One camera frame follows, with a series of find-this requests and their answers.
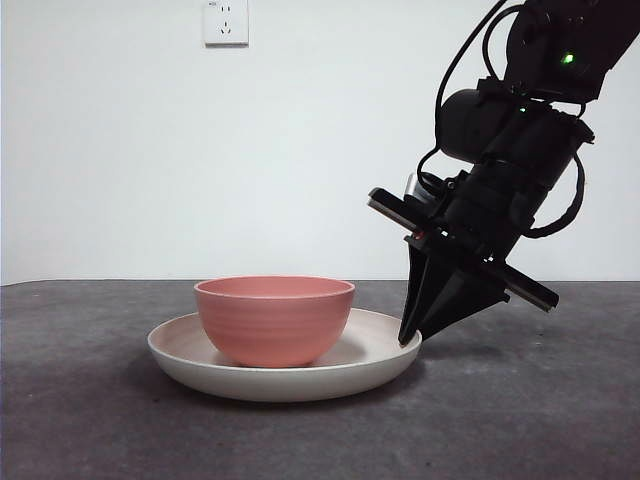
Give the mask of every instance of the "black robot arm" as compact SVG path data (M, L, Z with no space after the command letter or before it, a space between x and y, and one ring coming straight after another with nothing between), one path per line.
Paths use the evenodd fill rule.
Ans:
M419 328L428 338L500 301L509 290L537 307L556 293L518 272L506 257L521 236L539 238L567 226L582 203L584 169L577 151L593 141L580 120L598 98L604 76L640 30L637 0L527 0L501 12L499 1L447 70L436 100L436 147L409 179L403 199L376 188L369 205L411 231L409 289L401 343ZM517 17L507 42L503 79L488 43L498 22ZM440 105L444 86L473 38L487 25L483 56L490 76ZM579 115L552 102L581 105ZM423 172L435 152L473 165L440 179ZM556 222L532 228L534 215L569 162L578 165L574 201Z

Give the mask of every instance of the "wall outlet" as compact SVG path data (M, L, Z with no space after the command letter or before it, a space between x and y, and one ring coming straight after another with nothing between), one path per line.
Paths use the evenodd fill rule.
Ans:
M249 0L209 0L203 19L205 45L249 45Z

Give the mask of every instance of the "pink bowl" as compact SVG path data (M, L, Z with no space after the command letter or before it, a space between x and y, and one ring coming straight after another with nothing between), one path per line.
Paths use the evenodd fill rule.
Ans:
M355 287L329 278L249 276L194 289L202 326L218 350L242 365L282 368L310 363L333 346Z

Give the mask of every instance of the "white plate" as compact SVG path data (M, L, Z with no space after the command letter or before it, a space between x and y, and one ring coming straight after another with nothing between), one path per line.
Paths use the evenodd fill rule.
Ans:
M400 320L353 308L331 350L307 367L250 368L233 363L209 341L197 313L149 333L156 361L170 377L201 392L258 402L302 402L364 392L393 380L415 360L416 333L398 344Z

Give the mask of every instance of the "cable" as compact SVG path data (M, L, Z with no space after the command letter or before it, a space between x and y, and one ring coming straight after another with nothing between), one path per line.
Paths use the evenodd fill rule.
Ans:
M526 5L514 5L512 7L505 8L496 16L496 18L493 19L493 21L487 27L487 31L485 32L484 38L482 39L482 58L484 60L484 64L487 67L487 70L489 71L489 75L491 75L496 80L500 80L500 79L498 78L498 75L496 74L496 71L494 70L493 65L491 64L491 58L489 58L489 40L491 39L491 34L495 30L496 26L505 17L507 17L508 15L511 15L512 13L518 13L518 12L527 12L531 14L531 16L533 16L534 19L537 21L536 14L530 7L527 7Z
M480 21L480 23L476 25L476 28L473 29L471 34L467 37L465 42L462 44L462 47L460 47L460 50L458 50L458 53L456 53L456 56L453 57L453 60L451 61L451 63L449 64L449 67L447 68L447 71L442 77L442 81L440 82L440 87L438 88L438 94L436 96L436 106L435 106L435 128L434 128L435 132L434 133L435 133L436 143L433 149L430 150L424 157L422 157L422 159L418 163L418 168L417 168L418 181L420 182L420 185L422 185L422 187L427 191L430 191L431 188L429 187L427 182L425 182L422 178L422 167L430 157L432 157L434 154L436 154L440 150L440 113L442 110L442 97L444 96L444 89L446 88L447 83L449 82L449 78L451 77L451 74L453 73L455 68L458 66L458 62L460 62L460 59L469 48L469 45L471 45L471 43L475 40L478 34L482 31L484 26L489 22L489 20L493 18L496 12L500 10L500 8L502 8L502 6L506 2L507 0L499 0L498 2L496 2L496 4L491 8L491 10L489 10L489 12L484 16L484 18Z
M580 157L578 157L578 152L573 154L573 159L578 167L578 181L576 182L576 195L573 197L571 205L569 205L569 208L567 208L564 215L555 222L551 222L549 225L545 225L544 227L530 228L526 232L522 233L523 236L527 238L548 237L549 235L559 232L576 219L584 198L585 174L584 166L580 161Z

